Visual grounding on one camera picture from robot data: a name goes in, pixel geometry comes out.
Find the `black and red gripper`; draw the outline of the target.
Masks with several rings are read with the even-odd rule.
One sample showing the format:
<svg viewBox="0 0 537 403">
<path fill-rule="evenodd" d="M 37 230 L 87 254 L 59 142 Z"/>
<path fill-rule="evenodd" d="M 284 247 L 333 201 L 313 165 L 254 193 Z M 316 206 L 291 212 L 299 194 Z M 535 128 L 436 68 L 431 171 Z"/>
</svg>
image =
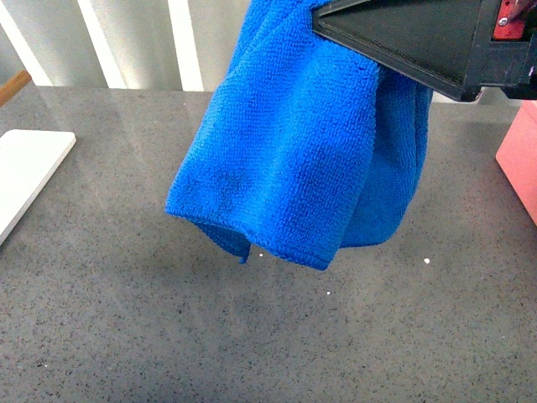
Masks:
<svg viewBox="0 0 537 403">
<path fill-rule="evenodd" d="M 495 39 L 499 1 L 330 1 L 315 8 L 318 35 L 458 102 L 491 89 L 536 98 L 536 35 Z"/>
</svg>

